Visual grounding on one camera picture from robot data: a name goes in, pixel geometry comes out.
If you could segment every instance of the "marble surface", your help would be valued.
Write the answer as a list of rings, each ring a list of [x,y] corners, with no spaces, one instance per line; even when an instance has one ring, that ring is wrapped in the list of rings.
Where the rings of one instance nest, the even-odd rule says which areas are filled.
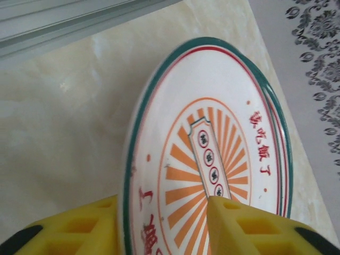
[[[291,218],[338,245],[247,0],[184,0],[0,71],[0,242],[118,192],[124,136],[144,83],[173,48],[199,36],[233,44],[270,81],[292,140]]]

